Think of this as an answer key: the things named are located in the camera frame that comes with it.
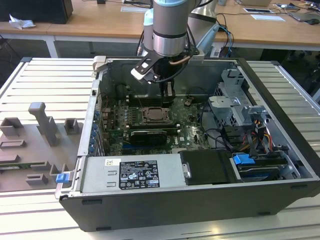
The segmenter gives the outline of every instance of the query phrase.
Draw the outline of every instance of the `black cable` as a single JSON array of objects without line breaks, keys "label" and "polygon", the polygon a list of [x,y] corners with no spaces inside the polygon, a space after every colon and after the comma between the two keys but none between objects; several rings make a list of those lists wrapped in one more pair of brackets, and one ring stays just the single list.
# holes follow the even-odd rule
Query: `black cable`
[{"label": "black cable", "polygon": [[216,14],[217,16],[218,15],[222,15],[223,16],[223,19],[224,19],[224,25],[225,25],[225,34],[226,34],[226,42],[225,42],[225,44],[224,44],[224,46],[223,46],[223,48],[221,49],[221,51],[220,52],[223,52],[224,50],[225,50],[225,48],[226,48],[226,46],[228,45],[228,42],[229,42],[229,35],[231,35],[232,36],[232,38],[231,38],[231,45],[230,45],[230,49],[233,47],[233,45],[234,45],[234,42],[235,42],[235,36],[233,35],[233,33],[232,32],[230,32],[229,30],[228,30],[228,26],[227,26],[227,20],[226,20],[226,17],[225,17],[225,15],[223,14],[223,13],[217,13]]},{"label": "black cable", "polygon": [[6,42],[6,44],[11,48],[12,52],[14,52],[15,55],[17,55],[17,57],[18,57],[19,59],[21,59],[20,55],[12,48],[12,46],[9,44],[9,42],[7,41],[7,39],[5,39],[3,36],[1,36],[1,34],[0,34],[0,37],[1,37],[1,38]]},{"label": "black cable", "polygon": [[135,6],[135,7],[139,7],[139,8],[145,8],[145,9],[148,9],[149,8],[149,6],[148,6],[148,4],[147,3],[145,3],[145,2],[140,2],[140,1],[124,1],[123,2],[124,4],[130,4],[130,5],[133,5],[133,6]]},{"label": "black cable", "polygon": [[141,42],[143,41],[143,37],[145,36],[145,30],[142,31],[140,38],[139,38],[139,42],[138,42],[138,46],[136,46],[136,50],[135,50],[135,55],[138,54],[138,50],[139,50],[139,46],[141,44]]},{"label": "black cable", "polygon": [[207,5],[207,4],[209,4],[209,3],[212,3],[214,0],[209,0],[209,1],[206,1],[206,2],[204,2],[204,3],[202,3],[202,4],[199,4],[197,7],[196,7],[196,9],[197,8],[201,8],[201,7],[203,7],[203,6],[205,6],[205,5]]},{"label": "black cable", "polygon": [[204,92],[209,97],[209,93],[200,86],[189,87],[188,91],[186,91],[187,96],[190,95],[192,89],[200,89],[202,92]]},{"label": "black cable", "polygon": [[218,139],[220,136],[214,137],[214,136],[211,136],[211,135],[210,135],[209,133],[207,133],[207,132],[205,132],[205,134],[206,134],[206,136],[208,136],[209,138],[211,138],[211,139],[214,140],[215,142],[218,142],[218,143],[222,144],[223,146],[225,146],[227,149],[229,149],[229,147],[228,147],[223,141],[221,141],[221,140]]},{"label": "black cable", "polygon": [[193,44],[193,53],[192,53],[192,55],[193,55],[195,53],[195,51],[196,51],[197,44],[196,44],[196,40],[194,38],[194,35],[191,32],[191,29],[190,29],[189,25],[187,24],[186,27],[187,27],[187,30],[188,30],[188,32],[190,34],[191,40],[192,40],[192,44]]},{"label": "black cable", "polygon": [[[226,17],[223,15],[224,17],[224,26],[225,26],[225,29],[228,30],[228,27],[227,27],[227,21],[226,21]],[[225,35],[226,35],[226,42],[224,44],[224,46],[222,47],[221,49],[221,53],[225,50],[226,46],[228,45],[228,42],[229,42],[229,34],[225,31]]]},{"label": "black cable", "polygon": [[145,4],[134,4],[134,3],[129,3],[129,4],[138,8],[149,9],[149,7]]},{"label": "black cable", "polygon": [[184,65],[182,65],[182,67],[172,76],[169,76],[169,77],[162,79],[162,80],[155,80],[154,83],[159,84],[159,83],[164,83],[164,82],[170,81],[171,79],[174,79],[176,76],[178,76],[186,68],[187,65],[188,65],[188,62],[186,62]]}]

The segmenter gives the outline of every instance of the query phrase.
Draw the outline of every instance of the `cable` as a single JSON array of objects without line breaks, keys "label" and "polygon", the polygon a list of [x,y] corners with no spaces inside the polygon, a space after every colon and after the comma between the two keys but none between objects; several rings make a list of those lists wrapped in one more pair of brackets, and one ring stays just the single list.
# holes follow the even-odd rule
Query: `cable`
[{"label": "cable", "polygon": [[193,53],[192,53],[192,56],[193,56],[194,53],[195,53],[195,51],[196,51],[197,44],[196,44],[196,40],[195,40],[195,38],[194,38],[194,35],[193,35],[192,32],[191,32],[191,29],[190,29],[190,27],[189,27],[189,24],[187,24],[186,27],[187,27],[187,30],[188,30],[188,32],[189,32],[189,34],[190,34],[190,37],[191,37],[191,40],[192,40],[192,44],[193,44]]},{"label": "cable", "polygon": [[226,48],[226,46],[227,46],[227,44],[228,44],[230,35],[232,36],[232,38],[230,38],[230,46],[229,46],[228,52],[227,52],[227,54],[225,55],[225,57],[226,57],[228,54],[231,53],[231,48],[232,48],[233,45],[234,45],[235,37],[234,37],[233,33],[228,30],[227,20],[226,20],[225,15],[224,15],[223,13],[218,13],[218,14],[216,14],[216,15],[217,15],[217,16],[218,16],[218,15],[222,15],[222,16],[223,16],[224,25],[225,25],[225,29],[223,29],[224,27],[223,27],[223,26],[220,24],[220,22],[217,20],[219,26],[225,31],[225,34],[226,34],[226,42],[225,42],[223,48],[221,49],[221,52],[223,52],[223,51],[225,50],[225,48]]},{"label": "cable", "polygon": [[231,52],[231,45],[232,45],[232,39],[231,39],[231,36],[230,36],[230,32],[227,30],[227,29],[225,29],[224,27],[222,27],[221,25],[220,25],[220,28],[221,29],[223,29],[225,32],[226,32],[226,34],[229,36],[229,40],[230,40],[230,45],[229,45],[229,49],[228,49],[228,52],[226,53],[226,55],[224,56],[224,57],[227,57],[227,55]]},{"label": "cable", "polygon": [[142,43],[144,37],[145,37],[145,30],[142,30],[138,45],[136,46],[135,55],[138,55],[138,50],[139,50],[140,44]]},{"label": "cable", "polygon": [[204,92],[209,97],[209,93],[206,90],[204,90],[202,87],[200,87],[200,86],[189,87],[189,89],[188,89],[188,91],[186,91],[185,95],[189,96],[190,93],[191,93],[191,89],[200,89],[202,92]]},{"label": "cable", "polygon": [[131,145],[131,143],[128,141],[125,141],[125,140],[120,140],[120,141]]},{"label": "cable", "polygon": [[171,79],[174,79],[176,76],[178,76],[186,68],[187,65],[188,65],[188,62],[186,62],[184,65],[182,65],[182,67],[175,74],[173,74],[172,76],[167,77],[167,78],[162,79],[162,80],[155,80],[154,83],[155,84],[164,83],[164,82],[170,81]]},{"label": "cable", "polygon": [[19,59],[21,59],[20,55],[12,48],[12,46],[9,44],[9,42],[7,41],[7,39],[5,39],[3,36],[1,36],[0,34],[0,37],[6,42],[6,44],[11,48],[12,52],[14,52],[15,55],[17,55],[17,57]]},{"label": "cable", "polygon": [[205,6],[205,5],[208,5],[209,3],[212,3],[213,1],[214,0],[209,0],[209,1],[206,1],[206,2],[204,2],[202,4],[199,4],[195,9],[201,8],[201,7]]}]

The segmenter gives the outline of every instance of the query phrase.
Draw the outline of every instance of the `blue tab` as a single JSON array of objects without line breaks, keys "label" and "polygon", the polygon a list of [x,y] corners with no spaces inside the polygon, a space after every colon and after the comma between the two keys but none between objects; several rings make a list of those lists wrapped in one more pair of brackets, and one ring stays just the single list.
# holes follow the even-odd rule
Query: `blue tab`
[{"label": "blue tab", "polygon": [[249,154],[237,154],[233,157],[236,165],[238,164],[255,164],[255,160],[249,157]]},{"label": "blue tab", "polygon": [[69,176],[70,176],[70,173],[59,173],[56,176],[55,182],[57,184],[67,184],[69,183]]}]

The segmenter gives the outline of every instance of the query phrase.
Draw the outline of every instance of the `copper pipe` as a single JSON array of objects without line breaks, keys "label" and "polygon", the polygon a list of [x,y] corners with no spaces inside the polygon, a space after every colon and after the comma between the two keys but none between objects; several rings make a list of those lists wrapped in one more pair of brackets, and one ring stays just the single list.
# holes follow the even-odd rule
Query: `copper pipe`
[{"label": "copper pipe", "polygon": [[169,64],[173,66],[180,65],[188,61],[190,58],[190,56],[184,56],[184,58],[180,59],[179,61],[169,61]]}]

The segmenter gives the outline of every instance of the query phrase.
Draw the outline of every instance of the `wooden desk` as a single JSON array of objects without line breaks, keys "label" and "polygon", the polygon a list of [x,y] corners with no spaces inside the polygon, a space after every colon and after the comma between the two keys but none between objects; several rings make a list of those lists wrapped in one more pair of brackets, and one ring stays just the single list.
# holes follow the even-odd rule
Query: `wooden desk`
[{"label": "wooden desk", "polygon": [[[281,3],[290,3],[290,0],[282,0]],[[235,5],[233,0],[228,0],[226,6],[217,5],[215,11],[217,13],[230,13],[239,14],[246,13],[243,8],[245,6]],[[269,7],[252,7],[259,9],[269,9]],[[273,14],[280,16],[285,21],[268,21],[268,20],[255,20],[251,15],[225,15],[228,29],[234,35],[234,47],[241,46],[242,44],[255,44],[255,45],[271,45],[276,49],[293,49],[294,47],[305,47],[320,49],[320,25],[310,25],[304,22],[299,22],[293,17],[286,14]],[[218,20],[224,24],[223,16],[218,15]]]},{"label": "wooden desk", "polygon": [[[44,40],[53,58],[59,56],[55,41],[137,43],[143,30],[144,14],[121,12],[122,4],[116,2],[97,4],[94,0],[72,0],[74,10],[67,24],[36,22],[34,28],[19,30],[0,22],[0,34],[9,39]],[[244,15],[243,7],[228,0],[226,6],[217,4],[215,10],[217,13],[241,13],[225,15],[228,29],[234,35],[234,47],[320,51],[320,25],[298,22],[285,14],[278,15],[285,20],[283,22],[255,20],[249,14]],[[219,15],[218,20],[224,23],[223,16]],[[226,34],[218,32],[217,45],[225,41]]]}]

